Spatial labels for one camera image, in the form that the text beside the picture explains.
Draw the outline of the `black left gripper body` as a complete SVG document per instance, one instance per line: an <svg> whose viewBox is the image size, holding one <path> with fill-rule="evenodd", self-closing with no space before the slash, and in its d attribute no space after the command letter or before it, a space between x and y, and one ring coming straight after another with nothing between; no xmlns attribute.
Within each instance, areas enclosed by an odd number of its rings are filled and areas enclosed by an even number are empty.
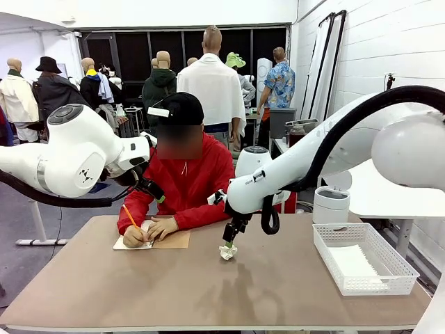
<svg viewBox="0 0 445 334"><path fill-rule="evenodd" d="M138 180L135 190L142 191L153 199L163 199L163 189L155 181L144 177Z"/></svg>

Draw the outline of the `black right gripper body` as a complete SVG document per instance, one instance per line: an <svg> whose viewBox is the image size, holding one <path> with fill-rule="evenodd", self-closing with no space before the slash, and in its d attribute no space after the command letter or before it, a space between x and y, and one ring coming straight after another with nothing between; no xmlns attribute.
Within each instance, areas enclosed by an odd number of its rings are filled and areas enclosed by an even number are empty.
<svg viewBox="0 0 445 334"><path fill-rule="evenodd" d="M245 232L245 228L251 219L251 214L235 214L232 220L226 224L223 234L232 232Z"/></svg>

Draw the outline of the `person's right hand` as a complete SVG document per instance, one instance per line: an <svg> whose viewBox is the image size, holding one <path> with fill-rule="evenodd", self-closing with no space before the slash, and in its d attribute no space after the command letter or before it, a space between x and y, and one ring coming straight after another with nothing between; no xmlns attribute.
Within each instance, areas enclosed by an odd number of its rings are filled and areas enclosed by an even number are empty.
<svg viewBox="0 0 445 334"><path fill-rule="evenodd" d="M146 231L139 227L129 226L123 234L123 244L128 248L143 246L148 241Z"/></svg>

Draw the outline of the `person's left hand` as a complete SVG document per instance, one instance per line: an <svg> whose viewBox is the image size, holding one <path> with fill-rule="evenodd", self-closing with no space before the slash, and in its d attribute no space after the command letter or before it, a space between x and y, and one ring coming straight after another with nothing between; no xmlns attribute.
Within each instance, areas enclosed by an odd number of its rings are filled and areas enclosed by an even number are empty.
<svg viewBox="0 0 445 334"><path fill-rule="evenodd" d="M145 241L153 241L155 239L162 241L166 236L177 230L178 225L174 217L152 217L149 228L145 234Z"/></svg>

